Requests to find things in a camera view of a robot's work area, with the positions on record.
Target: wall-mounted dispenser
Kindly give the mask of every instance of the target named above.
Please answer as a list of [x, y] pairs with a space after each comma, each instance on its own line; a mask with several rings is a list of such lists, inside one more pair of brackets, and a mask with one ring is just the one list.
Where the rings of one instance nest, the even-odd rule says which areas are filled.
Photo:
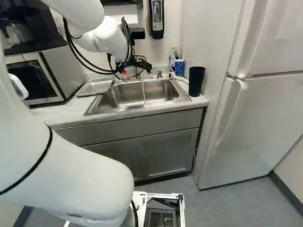
[[149, 0], [149, 21], [151, 35], [154, 39], [164, 36], [164, 0]]

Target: gray floor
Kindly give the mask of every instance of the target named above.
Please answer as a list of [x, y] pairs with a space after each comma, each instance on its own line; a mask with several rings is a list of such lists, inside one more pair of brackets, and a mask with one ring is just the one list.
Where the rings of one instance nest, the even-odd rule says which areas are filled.
[[[303, 227], [303, 218], [268, 178], [200, 192], [191, 176], [136, 187], [185, 195], [186, 227]], [[63, 227], [34, 210], [25, 227]]]

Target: refrigerator door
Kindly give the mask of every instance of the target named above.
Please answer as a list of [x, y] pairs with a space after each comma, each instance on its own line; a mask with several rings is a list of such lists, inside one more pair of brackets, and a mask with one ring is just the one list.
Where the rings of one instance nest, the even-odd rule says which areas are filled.
[[303, 70], [303, 1], [245, 1], [229, 74]]
[[268, 174], [303, 133], [303, 73], [262, 75], [244, 84], [230, 80], [200, 189]]

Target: blue mug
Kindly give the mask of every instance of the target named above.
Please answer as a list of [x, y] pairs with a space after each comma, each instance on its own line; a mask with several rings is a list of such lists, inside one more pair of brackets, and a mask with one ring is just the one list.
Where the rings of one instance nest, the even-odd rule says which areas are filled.
[[176, 70], [176, 76], [184, 77], [184, 72], [185, 72], [185, 60], [184, 59], [175, 60], [175, 70]]

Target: coffee maker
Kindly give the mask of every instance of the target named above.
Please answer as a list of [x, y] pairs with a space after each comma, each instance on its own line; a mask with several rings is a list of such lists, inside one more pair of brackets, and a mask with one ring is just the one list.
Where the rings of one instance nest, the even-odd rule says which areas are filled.
[[50, 9], [40, 0], [0, 0], [0, 29], [6, 56], [67, 44]]

